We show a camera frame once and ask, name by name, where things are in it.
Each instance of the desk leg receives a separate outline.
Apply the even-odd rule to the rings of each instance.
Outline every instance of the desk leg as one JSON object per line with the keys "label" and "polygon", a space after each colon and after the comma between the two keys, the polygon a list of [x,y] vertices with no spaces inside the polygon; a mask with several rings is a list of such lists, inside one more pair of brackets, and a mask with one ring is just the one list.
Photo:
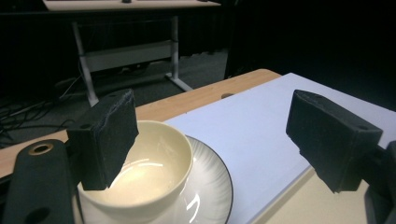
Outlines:
{"label": "desk leg", "polygon": [[84,48],[82,47],[81,37],[79,35],[79,30],[78,30],[78,25],[76,22],[73,22],[72,25],[73,25],[73,32],[74,32],[77,47],[78,47],[78,57],[79,57],[79,62],[81,63],[81,69],[82,69],[82,74],[83,74],[82,78],[84,79],[85,86],[87,87],[88,101],[90,102],[91,106],[94,106],[99,102],[99,100],[98,100],[98,97],[96,96],[95,90],[93,88],[91,73],[90,73],[90,69],[88,68],[88,65],[87,65],[87,59],[85,58]]}
{"label": "desk leg", "polygon": [[166,76],[183,91],[192,91],[192,88],[178,78],[178,17],[172,18],[172,40],[171,40],[171,54],[172,54],[172,74]]}

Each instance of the ceramic bowl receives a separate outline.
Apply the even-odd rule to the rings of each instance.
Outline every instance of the ceramic bowl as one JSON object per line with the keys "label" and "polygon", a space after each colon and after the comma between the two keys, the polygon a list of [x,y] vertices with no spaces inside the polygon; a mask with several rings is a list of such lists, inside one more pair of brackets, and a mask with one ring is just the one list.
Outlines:
{"label": "ceramic bowl", "polygon": [[159,216],[177,199],[192,167],[185,134],[158,121],[139,120],[137,128],[139,135],[110,188],[84,191],[78,186],[81,202],[91,203],[114,223],[143,223]]}

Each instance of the bowl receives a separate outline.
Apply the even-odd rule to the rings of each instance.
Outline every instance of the bowl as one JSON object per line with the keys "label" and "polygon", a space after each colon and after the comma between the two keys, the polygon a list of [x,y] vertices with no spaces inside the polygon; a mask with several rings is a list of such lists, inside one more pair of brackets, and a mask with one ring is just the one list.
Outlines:
{"label": "bowl", "polygon": [[114,223],[144,223],[162,214],[183,190],[192,167],[192,147],[182,132],[163,122],[139,120],[139,135],[125,163],[105,190],[78,191]]}

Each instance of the bowl rim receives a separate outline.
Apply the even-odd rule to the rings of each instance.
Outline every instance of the bowl rim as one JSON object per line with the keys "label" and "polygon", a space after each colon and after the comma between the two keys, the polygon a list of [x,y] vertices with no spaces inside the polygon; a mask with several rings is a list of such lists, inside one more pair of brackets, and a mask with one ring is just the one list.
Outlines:
{"label": "bowl rim", "polygon": [[179,133],[181,136],[183,136],[183,139],[187,142],[187,144],[189,146],[189,149],[190,149],[189,152],[191,154],[189,168],[187,169],[187,171],[183,175],[183,177],[177,182],[177,184],[175,184],[171,189],[166,191],[165,194],[163,194],[163,195],[161,195],[159,197],[153,198],[151,200],[148,200],[146,202],[136,203],[136,204],[114,204],[114,203],[103,203],[103,202],[100,202],[100,201],[96,200],[95,198],[93,198],[88,193],[89,190],[84,190],[82,188],[81,183],[78,183],[78,193],[79,194],[83,194],[84,197],[86,197],[91,203],[100,205],[100,206],[105,207],[105,208],[124,208],[125,209],[125,208],[134,208],[134,207],[143,207],[143,206],[155,203],[155,202],[159,202],[163,198],[168,197],[176,189],[178,189],[180,187],[180,185],[182,185],[183,183],[186,182],[186,180],[187,180],[187,178],[188,178],[188,176],[189,176],[189,174],[191,172],[192,165],[193,165],[193,149],[192,149],[192,145],[191,145],[189,139],[187,138],[186,134],[181,132],[179,129],[177,129],[177,128],[175,128],[175,127],[173,127],[173,126],[171,126],[171,125],[169,125],[169,124],[167,124],[165,122],[161,122],[161,121],[142,119],[142,120],[138,120],[137,123],[155,123],[155,124],[159,124],[159,125],[162,125],[162,126],[165,126],[165,127],[169,128],[169,129],[173,130],[174,132]]}

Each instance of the saucer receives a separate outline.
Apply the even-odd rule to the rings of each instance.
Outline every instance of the saucer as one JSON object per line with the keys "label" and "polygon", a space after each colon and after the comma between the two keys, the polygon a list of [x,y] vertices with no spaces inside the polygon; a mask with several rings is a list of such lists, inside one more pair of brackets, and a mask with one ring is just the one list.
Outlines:
{"label": "saucer", "polygon": [[[219,155],[203,142],[187,136],[193,166],[186,186],[175,203],[149,224],[226,223],[233,206],[233,183]],[[81,198],[85,223],[114,223]]]}

